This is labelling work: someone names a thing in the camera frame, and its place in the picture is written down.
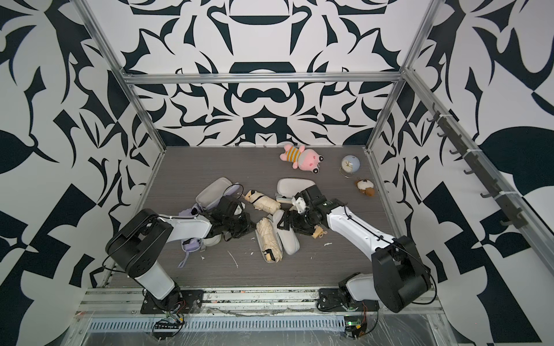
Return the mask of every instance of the metal rail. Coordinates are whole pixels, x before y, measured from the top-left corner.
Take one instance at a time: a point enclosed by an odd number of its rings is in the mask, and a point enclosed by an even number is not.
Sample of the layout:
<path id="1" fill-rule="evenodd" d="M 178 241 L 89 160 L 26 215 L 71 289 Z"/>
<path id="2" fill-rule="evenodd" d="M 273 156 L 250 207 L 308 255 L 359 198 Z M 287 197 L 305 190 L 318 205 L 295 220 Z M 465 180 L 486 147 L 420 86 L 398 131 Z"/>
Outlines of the metal rail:
<path id="1" fill-rule="evenodd" d="M 124 74 L 127 84 L 399 81 L 399 72 Z"/>

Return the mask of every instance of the aluminum frame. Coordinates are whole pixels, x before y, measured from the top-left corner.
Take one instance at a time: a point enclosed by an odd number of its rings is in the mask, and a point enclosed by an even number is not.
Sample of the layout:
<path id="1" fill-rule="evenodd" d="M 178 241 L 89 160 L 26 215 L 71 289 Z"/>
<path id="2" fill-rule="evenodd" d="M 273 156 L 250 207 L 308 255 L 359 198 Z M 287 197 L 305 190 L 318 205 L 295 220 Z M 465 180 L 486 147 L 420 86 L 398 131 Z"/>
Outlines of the aluminum frame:
<path id="1" fill-rule="evenodd" d="M 201 310 L 195 316 L 267 315 L 313 316 L 352 315 L 362 312 L 325 312 L 317 310 L 320 288 L 337 286 L 284 286 L 284 287 L 181 287 L 204 290 Z M 428 302 L 434 290 L 427 291 L 416 302 Z M 142 288 L 91 288 L 77 311 L 94 313 L 94 317 L 143 317 L 139 314 L 144 296 Z M 384 314 L 395 314 L 381 303 Z M 444 314 L 440 300 L 429 305 L 410 304 L 400 314 Z"/>
<path id="2" fill-rule="evenodd" d="M 150 115 L 143 107 L 139 97 L 133 91 L 132 86 L 128 85 L 125 82 L 123 74 L 121 73 L 121 66 L 114 54 L 114 50 L 110 46 L 106 35 L 102 31 L 100 24 L 98 23 L 96 17 L 92 12 L 92 9 L 89 7 L 89 4 L 86 0 L 71 0 L 71 2 L 73 3 L 73 5 L 75 5 L 75 9 L 83 20 L 83 24 L 85 25 L 86 30 L 89 32 L 94 42 L 96 42 L 96 45 L 98 45 L 98 49 L 100 50 L 102 57 L 104 58 L 104 60 L 106 60 L 108 67 L 114 74 L 114 77 L 123 90 L 123 93 L 135 108 L 138 117 L 146 127 L 146 131 L 148 132 L 154 143 L 157 145 L 160 152 L 165 151 L 166 145 L 163 142 L 162 137 L 160 137 L 159 132 L 156 130 L 156 127 L 154 126 Z"/>
<path id="3" fill-rule="evenodd" d="M 400 72 L 124 74 L 127 84 L 400 81 Z"/>
<path id="4" fill-rule="evenodd" d="M 401 75 L 404 73 L 404 71 L 406 71 L 406 69 L 409 69 L 412 67 L 414 61 L 419 55 L 419 52 L 421 51 L 423 43 L 425 42 L 425 40 L 427 40 L 427 37 L 429 36 L 431 29 L 433 28 L 433 22 L 437 17 L 440 6 L 444 2 L 445 0 L 431 0 L 429 2 L 429 6 L 427 6 L 425 16 L 423 17 L 421 24 L 419 25 L 417 34 L 415 35 L 412 41 L 412 44 L 410 45 L 410 48 L 408 49 L 408 54 L 406 55 L 406 59 L 404 60 L 404 63 L 400 68 Z M 385 103 L 385 106 L 383 107 L 383 109 L 381 110 L 381 113 L 379 113 L 379 116 L 377 117 L 377 123 L 375 124 L 375 127 L 373 128 L 373 131 L 371 131 L 370 137 L 367 140 L 367 144 L 366 144 L 367 149 L 371 150 L 373 145 L 375 145 L 375 141 L 377 140 L 379 133 L 381 133 L 381 131 L 383 130 L 384 123 L 387 122 L 388 117 L 390 117 L 392 107 L 398 100 L 398 97 L 400 95 L 400 92 L 402 91 L 402 88 L 404 88 L 403 76 L 401 81 L 396 82 L 393 90 L 387 97 L 387 102 Z"/>
<path id="5" fill-rule="evenodd" d="M 402 232 L 402 228 L 398 224 L 398 217 L 396 216 L 396 212 L 392 207 L 392 202 L 390 197 L 388 196 L 388 191 L 384 187 L 383 179 L 381 178 L 381 174 L 379 173 L 379 164 L 375 159 L 375 155 L 373 155 L 373 152 L 367 149 L 365 150 L 365 152 L 367 160 L 369 161 L 369 167 L 371 171 L 371 176 L 373 177 L 373 182 L 375 184 L 375 187 L 377 188 L 377 192 L 379 194 L 379 197 L 381 198 L 381 202 L 383 203 L 384 212 L 387 214 L 388 222 L 391 224 L 392 235 L 394 235 L 396 238 L 407 235 Z"/>
<path id="6" fill-rule="evenodd" d="M 375 123 L 373 130 L 371 130 L 370 137 L 367 139 L 366 149 L 371 149 L 373 145 L 375 145 L 377 138 L 379 138 L 379 133 L 383 131 L 384 124 L 387 122 L 388 117 L 391 116 L 392 107 L 394 107 L 394 104 L 398 100 L 405 83 L 406 81 L 403 79 L 394 83 L 391 93 L 388 94 L 387 101 L 385 102 L 383 109 L 377 116 L 377 122 Z"/>
<path id="7" fill-rule="evenodd" d="M 441 103 L 441 101 L 429 90 L 425 83 L 421 80 L 419 75 L 412 69 L 407 69 L 402 72 L 403 78 L 412 89 L 415 94 L 421 99 L 425 107 L 430 111 L 438 111 L 440 114 L 445 115 L 445 119 L 448 125 L 455 131 L 456 134 L 464 141 L 464 144 L 476 152 L 479 156 L 480 162 L 483 163 L 487 174 L 493 179 L 496 179 L 496 184 L 502 192 L 510 199 L 510 201 L 521 209 L 521 214 L 527 220 L 528 224 L 519 229 L 519 232 L 525 240 L 531 245 L 537 256 L 545 264 L 547 269 L 552 275 L 554 275 L 554 234 L 541 218 L 535 213 L 531 206 L 523 199 L 523 196 L 506 180 L 504 175 L 493 165 L 485 153 L 479 148 L 469 134 L 461 127 L 461 125 L 454 119 L 453 116 L 447 111 L 447 108 Z"/>

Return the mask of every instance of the gray wooden floor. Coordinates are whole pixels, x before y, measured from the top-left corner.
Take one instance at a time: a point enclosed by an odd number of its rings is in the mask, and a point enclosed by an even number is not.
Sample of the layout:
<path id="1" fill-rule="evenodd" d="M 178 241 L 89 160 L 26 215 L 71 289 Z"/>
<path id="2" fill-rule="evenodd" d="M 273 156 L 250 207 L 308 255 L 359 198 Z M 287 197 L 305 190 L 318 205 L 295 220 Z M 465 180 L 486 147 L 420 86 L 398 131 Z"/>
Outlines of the gray wooden floor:
<path id="1" fill-rule="evenodd" d="M 391 232 L 391 227 L 378 196 L 368 197 L 355 187 L 356 178 L 370 179 L 367 158 L 362 147 L 315 148 L 325 157 L 320 172 L 292 169 L 283 162 L 281 148 L 198 148 L 170 147 L 154 180 L 144 205 L 157 213 L 177 215 L 194 204 L 194 199 L 206 186 L 220 177 L 274 197 L 281 178 L 305 178 L 316 182 L 327 198 L 337 198 L 359 217 L 376 228 Z M 339 172 L 342 158 L 354 154 L 362 167 L 353 178 Z M 247 204 L 252 221 L 266 213 Z M 205 252 L 192 253 L 183 269 L 177 265 L 184 258 L 178 241 L 166 244 L 158 261 L 181 286 L 312 286 L 336 285 L 354 272 L 371 272 L 371 262 L 352 243 L 330 231 L 323 238 L 297 234 L 300 250 L 292 256 L 284 254 L 278 263 L 266 263 L 252 232 L 229 242 L 221 241 Z M 231 253 L 238 264 L 231 258 Z M 115 273 L 110 287 L 137 287 L 137 283 L 122 273 Z"/>

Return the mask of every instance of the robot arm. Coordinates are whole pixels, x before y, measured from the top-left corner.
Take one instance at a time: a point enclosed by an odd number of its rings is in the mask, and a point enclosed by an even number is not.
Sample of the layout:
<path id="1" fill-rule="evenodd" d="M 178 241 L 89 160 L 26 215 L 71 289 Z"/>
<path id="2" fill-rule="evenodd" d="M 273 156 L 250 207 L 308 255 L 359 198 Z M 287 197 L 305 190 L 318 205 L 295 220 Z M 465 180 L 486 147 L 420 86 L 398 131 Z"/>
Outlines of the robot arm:
<path id="1" fill-rule="evenodd" d="M 292 211 L 285 215 L 287 229 L 309 234 L 315 225 L 324 225 L 350 240 L 372 261 L 373 275 L 360 274 L 346 282 L 345 293 L 352 300 L 381 300 L 391 311 L 399 312 L 430 289 L 429 274 L 410 238 L 395 239 L 377 230 L 344 203 L 327 200 L 316 185 L 297 194 L 295 200 L 305 207 L 301 208 L 302 213 Z M 148 291 L 158 306 L 170 311 L 180 291 L 157 262 L 164 244 L 220 234 L 222 217 L 233 215 L 237 203 L 223 198 L 215 212 L 192 218 L 158 215 L 144 209 L 108 242 L 106 252 Z"/>
<path id="2" fill-rule="evenodd" d="M 340 287 L 346 300 L 381 300 L 399 312 L 431 288 L 429 272 L 412 239 L 379 231 L 339 200 L 327 200 L 316 185 L 299 192 L 294 201 L 301 212 L 288 213 L 285 222 L 294 231 L 311 234 L 315 225 L 322 224 L 350 240 L 372 261 L 372 274 L 353 276 Z"/>

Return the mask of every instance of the pink stuffed toy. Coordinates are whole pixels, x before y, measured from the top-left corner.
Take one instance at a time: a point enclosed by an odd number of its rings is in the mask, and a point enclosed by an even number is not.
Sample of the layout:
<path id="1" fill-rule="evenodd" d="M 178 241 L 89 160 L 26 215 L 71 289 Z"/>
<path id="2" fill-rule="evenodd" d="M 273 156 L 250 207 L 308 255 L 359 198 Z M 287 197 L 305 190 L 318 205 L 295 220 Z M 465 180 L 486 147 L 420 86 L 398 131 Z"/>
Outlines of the pink stuffed toy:
<path id="1" fill-rule="evenodd" d="M 293 162 L 293 168 L 300 168 L 303 171 L 319 172 L 319 163 L 323 161 L 323 156 L 312 149 L 306 149 L 304 146 L 296 149 L 290 144 L 285 145 L 285 152 L 279 156 L 283 161 Z"/>

